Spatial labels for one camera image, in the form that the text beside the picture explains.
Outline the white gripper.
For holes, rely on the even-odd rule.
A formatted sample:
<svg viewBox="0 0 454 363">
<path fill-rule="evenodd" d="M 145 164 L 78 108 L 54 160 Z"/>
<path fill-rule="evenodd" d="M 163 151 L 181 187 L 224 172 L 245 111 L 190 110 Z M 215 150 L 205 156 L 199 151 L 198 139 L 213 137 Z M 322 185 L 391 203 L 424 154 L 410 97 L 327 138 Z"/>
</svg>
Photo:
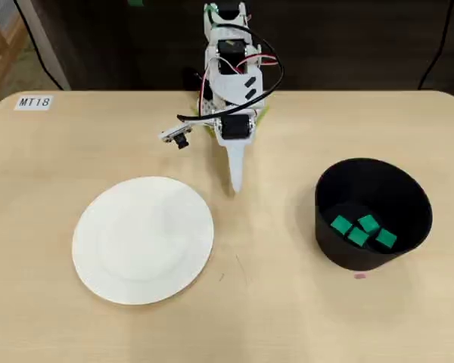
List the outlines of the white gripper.
<svg viewBox="0 0 454 363">
<path fill-rule="evenodd" d="M 256 110 L 245 110 L 215 119 L 213 131 L 219 144 L 226 148 L 232 188 L 242 188 L 245 145 L 254 140 L 257 130 Z"/>
</svg>

